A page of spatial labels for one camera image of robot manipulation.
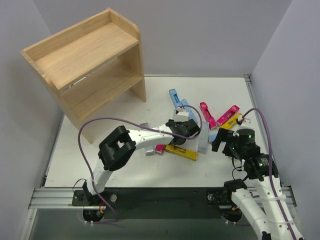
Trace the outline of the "silver toothpaste box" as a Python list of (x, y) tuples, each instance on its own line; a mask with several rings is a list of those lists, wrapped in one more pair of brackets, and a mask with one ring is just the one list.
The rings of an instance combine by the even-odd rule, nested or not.
[[(149, 124), (147, 122), (141, 123), (141, 127), (149, 127)], [(144, 152), (146, 156), (153, 156), (155, 154), (155, 148), (154, 146), (148, 146), (144, 148)]]
[(210, 132), (209, 123), (206, 121), (203, 121), (202, 128), (198, 136), (198, 146), (197, 146), (198, 153), (205, 154), (207, 152), (209, 132)]
[(184, 142), (185, 142), (185, 140), (182, 139), (182, 138), (181, 138), (181, 139), (178, 138), (178, 139), (175, 141), (175, 143), (178, 144), (178, 145), (182, 145)]

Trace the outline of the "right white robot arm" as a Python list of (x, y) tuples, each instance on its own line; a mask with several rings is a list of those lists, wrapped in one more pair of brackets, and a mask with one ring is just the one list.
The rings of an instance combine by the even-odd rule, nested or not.
[(227, 204), (238, 207), (259, 240), (302, 240), (283, 194), (277, 167), (268, 154), (256, 144), (255, 131), (241, 128), (236, 131), (220, 128), (212, 142), (217, 152), (224, 142), (223, 154), (242, 162), (247, 178), (255, 187), (262, 203), (257, 204), (242, 179), (226, 181), (221, 197)]

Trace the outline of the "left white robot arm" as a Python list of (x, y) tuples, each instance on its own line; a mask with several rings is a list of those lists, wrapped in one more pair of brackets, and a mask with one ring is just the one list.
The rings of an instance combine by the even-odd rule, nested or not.
[(201, 128), (188, 121), (168, 120), (167, 123), (150, 128), (134, 124), (139, 130), (115, 128), (98, 146), (98, 160), (90, 170), (90, 178), (82, 185), (83, 199), (91, 206), (100, 203), (102, 193), (112, 172), (124, 167), (136, 150), (156, 145), (183, 145), (200, 133)]

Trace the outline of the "wooden two-tier shelf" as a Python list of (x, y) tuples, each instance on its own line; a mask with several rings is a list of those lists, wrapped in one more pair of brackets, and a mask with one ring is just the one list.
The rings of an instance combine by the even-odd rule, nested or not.
[(111, 8), (20, 53), (77, 129), (125, 91), (147, 99), (140, 29)]

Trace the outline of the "blue toothpaste box near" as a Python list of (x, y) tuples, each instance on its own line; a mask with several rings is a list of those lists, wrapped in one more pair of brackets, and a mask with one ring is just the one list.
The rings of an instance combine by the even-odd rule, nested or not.
[(212, 144), (212, 142), (215, 141), (216, 137), (217, 137), (217, 134), (210, 134), (210, 135), (208, 136), (208, 143), (209, 143), (209, 144)]

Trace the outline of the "blue toothpaste box middle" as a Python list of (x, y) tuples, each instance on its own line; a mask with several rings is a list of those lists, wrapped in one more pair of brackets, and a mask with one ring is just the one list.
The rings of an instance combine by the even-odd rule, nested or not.
[(196, 116), (195, 116), (195, 114), (194, 114), (194, 112), (193, 112), (193, 109), (190, 108), (190, 107), (188, 107), (188, 105), (189, 105), (188, 101), (187, 101), (186, 99), (183, 99), (183, 100), (181, 100), (180, 102), (181, 102), (181, 104), (184, 106), (184, 109), (187, 110), (187, 112), (188, 112), (188, 119), (189, 119), (189, 120), (190, 120), (190, 119), (193, 119), (194, 122), (197, 124), (197, 123), (198, 123), (198, 120), (197, 120), (197, 118), (196, 118)]

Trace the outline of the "yellow toothpaste box right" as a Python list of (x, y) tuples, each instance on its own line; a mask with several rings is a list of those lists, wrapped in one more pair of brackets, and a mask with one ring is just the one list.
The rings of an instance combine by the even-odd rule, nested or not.
[(232, 127), (237, 125), (237, 120), (239, 117), (242, 117), (243, 115), (241, 113), (237, 113), (234, 116), (232, 116), (229, 120), (227, 120), (224, 124), (220, 126), (222, 129), (230, 130)]

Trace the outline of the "yellow toothpaste box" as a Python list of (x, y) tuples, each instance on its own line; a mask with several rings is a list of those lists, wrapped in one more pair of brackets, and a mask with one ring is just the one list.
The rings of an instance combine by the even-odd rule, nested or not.
[(224, 124), (220, 126), (222, 129), (230, 130), (232, 127), (237, 125), (237, 120), (239, 117), (242, 117), (243, 115), (241, 113), (237, 113), (234, 116), (232, 116), (229, 120), (227, 120)]
[(181, 147), (178, 147), (176, 145), (170, 144), (170, 145), (166, 145), (164, 150), (168, 153), (189, 159), (191, 161), (196, 161), (197, 157), (198, 157), (198, 153), (194, 152), (192, 150), (189, 149), (184, 149)]

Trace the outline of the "pink toothpaste box centre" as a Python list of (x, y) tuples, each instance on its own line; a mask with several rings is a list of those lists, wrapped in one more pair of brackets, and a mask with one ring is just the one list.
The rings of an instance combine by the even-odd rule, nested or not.
[(204, 116), (204, 119), (209, 124), (209, 129), (213, 130), (218, 127), (218, 124), (215, 120), (215, 118), (212, 116), (212, 114), (209, 111), (208, 105), (205, 102), (199, 103), (199, 108), (202, 112), (202, 115)]

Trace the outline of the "pink toothpaste box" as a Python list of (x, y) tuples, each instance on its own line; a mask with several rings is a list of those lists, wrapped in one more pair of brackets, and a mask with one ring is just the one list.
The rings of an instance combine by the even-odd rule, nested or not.
[(233, 105), (230, 107), (221, 117), (216, 121), (217, 125), (220, 127), (225, 124), (232, 116), (234, 116), (238, 111), (239, 107), (237, 105)]
[(215, 118), (212, 116), (212, 114), (209, 111), (208, 105), (205, 102), (199, 103), (199, 108), (202, 112), (202, 115), (204, 116), (204, 119), (209, 124), (209, 129), (213, 130), (218, 127), (218, 124), (215, 120)]
[(165, 151), (165, 148), (166, 148), (166, 145), (164, 145), (164, 144), (157, 144), (157, 145), (155, 146), (154, 152), (155, 152), (156, 154), (162, 155), (163, 152)]

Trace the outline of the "yellow toothpaste box front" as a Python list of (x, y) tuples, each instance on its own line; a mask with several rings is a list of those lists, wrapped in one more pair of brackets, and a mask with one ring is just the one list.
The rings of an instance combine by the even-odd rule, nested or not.
[(189, 149), (184, 149), (181, 147), (178, 147), (176, 145), (170, 144), (170, 145), (166, 145), (164, 150), (168, 153), (189, 159), (191, 161), (196, 161), (197, 157), (198, 157), (198, 153), (194, 152), (192, 150)]

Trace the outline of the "pink toothpaste box right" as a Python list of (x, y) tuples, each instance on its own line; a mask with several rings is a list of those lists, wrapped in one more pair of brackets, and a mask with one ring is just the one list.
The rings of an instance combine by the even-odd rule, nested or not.
[(233, 105), (230, 107), (221, 117), (216, 121), (217, 125), (220, 127), (225, 124), (232, 116), (234, 116), (238, 111), (239, 107), (237, 105)]

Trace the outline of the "blue toothpaste box far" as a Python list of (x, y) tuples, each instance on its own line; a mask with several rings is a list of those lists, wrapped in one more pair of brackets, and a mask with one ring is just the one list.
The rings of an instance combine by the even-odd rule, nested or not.
[(168, 92), (174, 108), (176, 109), (178, 107), (181, 107), (182, 103), (178, 97), (177, 91), (173, 88), (173, 89), (170, 89)]

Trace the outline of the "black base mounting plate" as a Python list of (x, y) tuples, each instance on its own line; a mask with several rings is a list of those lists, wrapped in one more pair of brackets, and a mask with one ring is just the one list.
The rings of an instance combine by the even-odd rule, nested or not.
[(88, 222), (113, 220), (210, 220), (238, 222), (243, 214), (221, 187), (108, 187), (87, 199), (76, 190), (71, 205)]

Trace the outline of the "aluminium frame rail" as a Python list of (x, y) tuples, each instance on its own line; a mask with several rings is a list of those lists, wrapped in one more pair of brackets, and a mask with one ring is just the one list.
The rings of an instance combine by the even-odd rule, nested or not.
[[(248, 187), (252, 195), (258, 194), (254, 187)], [(81, 209), (80, 206), (72, 206), (74, 191), (79, 187), (40, 187), (35, 188), (32, 193), (28, 209)], [(286, 204), (289, 208), (297, 207), (297, 202), (291, 186), (282, 187), (282, 193), (286, 195)]]

